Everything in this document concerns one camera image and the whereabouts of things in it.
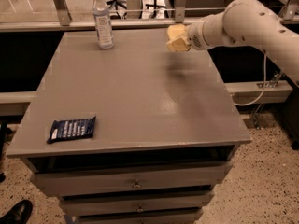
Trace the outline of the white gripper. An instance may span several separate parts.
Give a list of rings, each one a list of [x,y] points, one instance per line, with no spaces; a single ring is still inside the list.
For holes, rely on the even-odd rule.
[[[204,37],[204,25],[206,20],[200,19],[189,26],[184,24],[170,25],[167,28],[167,35],[170,40],[188,37],[188,41],[193,49],[209,50],[212,49]]]

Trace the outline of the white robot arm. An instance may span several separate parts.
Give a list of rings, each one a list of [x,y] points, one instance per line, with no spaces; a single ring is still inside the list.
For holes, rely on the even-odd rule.
[[[299,34],[258,0],[234,0],[222,13],[167,29],[168,49],[186,52],[250,46],[266,56],[293,82],[299,82]]]

